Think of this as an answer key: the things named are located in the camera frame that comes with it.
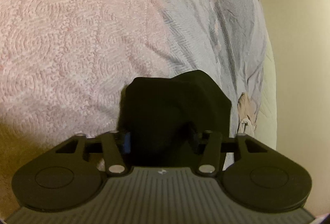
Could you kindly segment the black pants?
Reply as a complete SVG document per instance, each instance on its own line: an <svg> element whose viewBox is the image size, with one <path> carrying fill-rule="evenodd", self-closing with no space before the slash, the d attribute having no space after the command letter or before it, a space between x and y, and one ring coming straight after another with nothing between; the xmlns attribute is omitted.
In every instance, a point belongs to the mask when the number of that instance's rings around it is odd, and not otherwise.
<svg viewBox="0 0 330 224"><path fill-rule="evenodd" d="M137 77L121 100L119 131L129 134L125 159L133 166L195 166L208 137L228 135L231 101L205 72L172 79Z"/></svg>

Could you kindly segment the cream white garment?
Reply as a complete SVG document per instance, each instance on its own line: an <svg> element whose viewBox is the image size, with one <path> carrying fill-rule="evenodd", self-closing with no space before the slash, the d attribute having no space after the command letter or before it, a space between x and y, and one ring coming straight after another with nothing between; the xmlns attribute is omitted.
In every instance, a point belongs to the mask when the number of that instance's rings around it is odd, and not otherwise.
<svg viewBox="0 0 330 224"><path fill-rule="evenodd" d="M238 126L238 134L248 135L255 138L256 126L251 122L251 120L246 117L242 119Z"/></svg>

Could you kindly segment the cream quilted headboard pillow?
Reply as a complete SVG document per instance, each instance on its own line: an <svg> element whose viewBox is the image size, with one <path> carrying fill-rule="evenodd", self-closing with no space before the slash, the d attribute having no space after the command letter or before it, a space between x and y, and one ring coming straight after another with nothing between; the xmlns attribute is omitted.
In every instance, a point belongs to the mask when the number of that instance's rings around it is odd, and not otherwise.
<svg viewBox="0 0 330 224"><path fill-rule="evenodd" d="M266 146L276 150L277 145L277 103L276 68L273 50L267 37L266 53L263 63L263 84L261 105L257 117L255 137Z"/></svg>

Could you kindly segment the tan garment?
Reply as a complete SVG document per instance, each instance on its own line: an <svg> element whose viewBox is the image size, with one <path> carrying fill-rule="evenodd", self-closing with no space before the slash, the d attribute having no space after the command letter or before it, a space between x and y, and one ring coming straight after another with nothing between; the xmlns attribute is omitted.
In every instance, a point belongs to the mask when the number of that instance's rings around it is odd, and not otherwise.
<svg viewBox="0 0 330 224"><path fill-rule="evenodd" d="M249 98L247 93L242 93L238 99L237 109L240 121L247 118L252 123L256 123L257 105Z"/></svg>

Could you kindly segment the pink grey bed cover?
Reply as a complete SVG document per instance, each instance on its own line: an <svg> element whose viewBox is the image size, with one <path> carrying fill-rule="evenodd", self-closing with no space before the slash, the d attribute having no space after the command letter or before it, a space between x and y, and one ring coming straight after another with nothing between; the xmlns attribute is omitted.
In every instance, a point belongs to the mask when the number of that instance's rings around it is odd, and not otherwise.
<svg viewBox="0 0 330 224"><path fill-rule="evenodd" d="M1 149L115 129L139 76L203 70L257 115L259 0L1 0Z"/></svg>

